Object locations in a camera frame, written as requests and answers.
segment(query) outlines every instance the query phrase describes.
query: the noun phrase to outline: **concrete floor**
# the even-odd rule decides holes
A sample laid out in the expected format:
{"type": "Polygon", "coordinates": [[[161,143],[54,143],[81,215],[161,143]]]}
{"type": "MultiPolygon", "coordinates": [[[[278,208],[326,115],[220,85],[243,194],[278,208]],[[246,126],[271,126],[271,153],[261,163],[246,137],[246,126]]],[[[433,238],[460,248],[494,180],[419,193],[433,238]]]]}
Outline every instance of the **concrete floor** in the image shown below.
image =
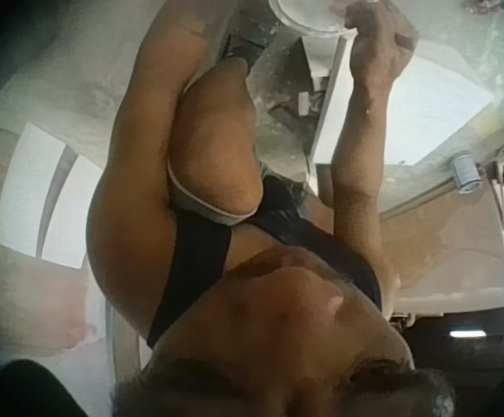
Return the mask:
{"type": "MultiPolygon", "coordinates": [[[[452,154],[468,149],[485,162],[504,144],[504,11],[482,17],[467,13],[461,0],[396,2],[422,38],[455,47],[496,101],[418,165],[386,167],[381,210],[450,178],[447,162],[452,154]]],[[[0,129],[17,137],[27,122],[34,123],[103,167],[138,46],[161,5],[161,0],[54,0],[44,13],[18,18],[0,39],[0,129]]],[[[308,121],[285,127],[268,110],[310,88],[298,39],[291,30],[282,30],[249,79],[258,111],[258,153],[288,176],[307,172],[305,149],[315,126],[308,121]]],[[[1,145],[12,153],[15,140],[1,145]]],[[[0,264],[6,262],[0,257],[0,264]]],[[[100,372],[106,373],[102,365],[100,372]]],[[[68,373],[59,376],[67,385],[74,381],[68,373]]],[[[71,384],[80,392],[77,399],[90,415],[107,415],[110,381],[98,387],[95,379],[84,385],[80,378],[71,384]]]]}

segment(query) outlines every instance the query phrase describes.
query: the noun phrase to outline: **hand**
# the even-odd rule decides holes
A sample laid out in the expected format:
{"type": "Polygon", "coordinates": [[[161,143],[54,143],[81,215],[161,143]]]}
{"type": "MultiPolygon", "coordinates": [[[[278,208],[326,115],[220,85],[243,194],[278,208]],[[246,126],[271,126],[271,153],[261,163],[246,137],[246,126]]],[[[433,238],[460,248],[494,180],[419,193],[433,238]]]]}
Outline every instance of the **hand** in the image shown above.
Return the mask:
{"type": "Polygon", "coordinates": [[[417,30],[390,0],[336,2],[337,11],[346,11],[346,27],[358,29],[350,58],[355,85],[388,94],[414,54],[417,30]]]}

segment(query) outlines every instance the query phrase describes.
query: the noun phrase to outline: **light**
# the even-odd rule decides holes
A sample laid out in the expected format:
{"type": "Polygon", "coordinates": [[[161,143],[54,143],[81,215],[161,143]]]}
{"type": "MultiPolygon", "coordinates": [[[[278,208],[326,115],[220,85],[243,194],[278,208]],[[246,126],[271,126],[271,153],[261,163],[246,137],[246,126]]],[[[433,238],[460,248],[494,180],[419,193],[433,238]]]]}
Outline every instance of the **light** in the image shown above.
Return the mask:
{"type": "Polygon", "coordinates": [[[457,339],[463,339],[474,337],[486,337],[486,332],[484,332],[483,330],[457,330],[449,333],[449,335],[457,339]]]}

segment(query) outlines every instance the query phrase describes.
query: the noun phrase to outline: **white rectangular board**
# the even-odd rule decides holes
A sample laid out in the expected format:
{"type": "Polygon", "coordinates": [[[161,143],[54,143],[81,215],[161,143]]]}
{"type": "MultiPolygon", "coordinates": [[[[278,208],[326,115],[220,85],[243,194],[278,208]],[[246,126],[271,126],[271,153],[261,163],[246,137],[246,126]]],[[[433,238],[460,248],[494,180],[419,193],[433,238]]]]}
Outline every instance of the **white rectangular board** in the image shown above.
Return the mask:
{"type": "Polygon", "coordinates": [[[0,200],[0,244],[36,256],[43,208],[64,143],[28,123],[18,140],[0,200]]]}
{"type": "Polygon", "coordinates": [[[70,268],[83,266],[88,210],[102,173],[83,156],[76,159],[53,210],[42,259],[70,268]]]}
{"type": "MultiPolygon", "coordinates": [[[[351,43],[342,40],[343,46],[337,48],[312,150],[315,163],[331,163],[342,132],[353,88],[349,69],[351,43]]],[[[389,100],[385,163],[415,165],[493,99],[490,92],[449,66],[415,56],[395,82],[389,100]]]]}

